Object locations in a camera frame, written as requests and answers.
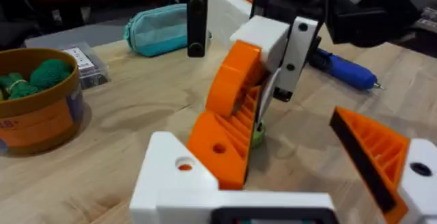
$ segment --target white plastic base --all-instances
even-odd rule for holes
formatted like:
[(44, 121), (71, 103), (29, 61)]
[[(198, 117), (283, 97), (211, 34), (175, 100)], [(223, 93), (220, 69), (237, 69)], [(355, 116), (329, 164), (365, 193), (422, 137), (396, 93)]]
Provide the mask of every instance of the white plastic base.
[[(399, 184), (399, 194), (408, 206), (403, 224), (437, 223), (437, 147), (426, 139), (412, 139)], [(431, 176), (412, 170), (412, 163), (422, 163)]]
[(211, 211), (227, 206), (334, 210), (324, 193), (219, 191), (214, 176), (170, 132), (152, 135), (130, 203), (134, 223), (207, 224)]

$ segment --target screw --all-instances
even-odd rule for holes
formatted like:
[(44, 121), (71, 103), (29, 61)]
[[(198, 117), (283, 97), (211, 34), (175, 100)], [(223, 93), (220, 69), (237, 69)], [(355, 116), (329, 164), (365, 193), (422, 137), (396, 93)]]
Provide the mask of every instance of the screw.
[(305, 32), (306, 30), (308, 30), (308, 25), (306, 23), (299, 24), (299, 30)]
[(410, 168), (417, 174), (425, 177), (432, 176), (431, 169), (423, 163), (410, 163)]
[(288, 65), (287, 65), (287, 70), (289, 70), (289, 71), (293, 71), (293, 70), (294, 70), (294, 65), (292, 65), (292, 64), (288, 64)]

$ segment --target orange 3d-printed part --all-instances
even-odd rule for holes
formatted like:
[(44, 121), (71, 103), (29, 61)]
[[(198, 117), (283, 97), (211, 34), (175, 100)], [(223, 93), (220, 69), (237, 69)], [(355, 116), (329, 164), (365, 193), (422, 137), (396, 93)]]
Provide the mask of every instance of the orange 3d-printed part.
[(259, 47), (237, 41), (212, 82), (206, 109), (229, 117), (247, 91), (264, 75)]
[(397, 188), (409, 139), (378, 122), (339, 107), (330, 125), (364, 179), (388, 224), (399, 223), (408, 211)]
[(212, 83), (206, 110), (187, 148), (217, 178), (220, 189), (242, 189), (264, 75), (261, 49), (237, 41)]

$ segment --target orange container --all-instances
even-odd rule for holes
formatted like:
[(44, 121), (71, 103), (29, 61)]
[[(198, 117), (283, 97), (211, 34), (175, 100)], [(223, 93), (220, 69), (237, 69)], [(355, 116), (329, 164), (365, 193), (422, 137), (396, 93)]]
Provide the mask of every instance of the orange container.
[(33, 154), (69, 140), (83, 116), (83, 97), (76, 60), (62, 51), (25, 48), (0, 52), (0, 75), (19, 72), (29, 80), (43, 61), (60, 59), (73, 72), (58, 85), (37, 94), (0, 101), (0, 150)]

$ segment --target wooden table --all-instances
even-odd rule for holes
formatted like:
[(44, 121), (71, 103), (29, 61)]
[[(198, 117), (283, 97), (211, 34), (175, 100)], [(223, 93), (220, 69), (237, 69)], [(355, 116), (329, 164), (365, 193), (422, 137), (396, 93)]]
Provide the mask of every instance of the wooden table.
[[(361, 49), (325, 37), (322, 48), (373, 70), (386, 90), (357, 92), (307, 66), (292, 101), (270, 105), (267, 140), (252, 151), (246, 187), (328, 192), (341, 223), (375, 223), (376, 205), (328, 121), (340, 105), (437, 141), (437, 62), (392, 44)], [(112, 81), (85, 91), (76, 138), (38, 156), (0, 157), (2, 224), (130, 223), (128, 203), (150, 135), (166, 130), (187, 140), (226, 54), (216, 42), (205, 59), (189, 59), (186, 50), (146, 59), (125, 42), (95, 50)]]

